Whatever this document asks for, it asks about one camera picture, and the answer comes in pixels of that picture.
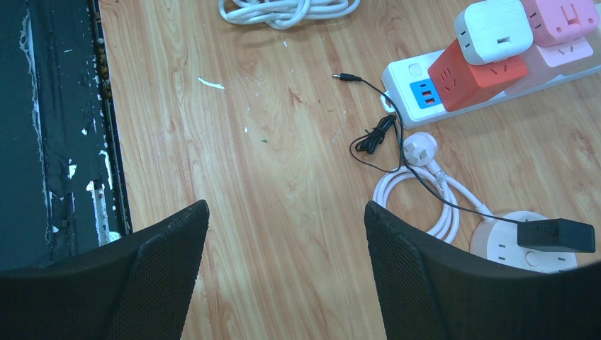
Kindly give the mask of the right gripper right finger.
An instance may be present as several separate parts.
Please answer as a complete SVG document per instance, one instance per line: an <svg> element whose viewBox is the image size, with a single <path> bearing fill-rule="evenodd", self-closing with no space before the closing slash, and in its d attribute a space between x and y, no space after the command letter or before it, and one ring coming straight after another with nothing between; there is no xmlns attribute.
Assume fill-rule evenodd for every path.
<svg viewBox="0 0 601 340"><path fill-rule="evenodd" d="M378 203L364 211L388 339L599 339L600 265L544 274L456 248Z"/></svg>

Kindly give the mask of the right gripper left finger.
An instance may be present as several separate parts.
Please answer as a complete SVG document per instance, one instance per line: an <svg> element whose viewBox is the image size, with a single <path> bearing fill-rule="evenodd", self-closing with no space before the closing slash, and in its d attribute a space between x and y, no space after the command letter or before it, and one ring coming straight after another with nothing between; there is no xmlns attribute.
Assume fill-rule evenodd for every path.
<svg viewBox="0 0 601 340"><path fill-rule="evenodd" d="M1 273L2 339L179 339L209 228L204 200L92 251Z"/></svg>

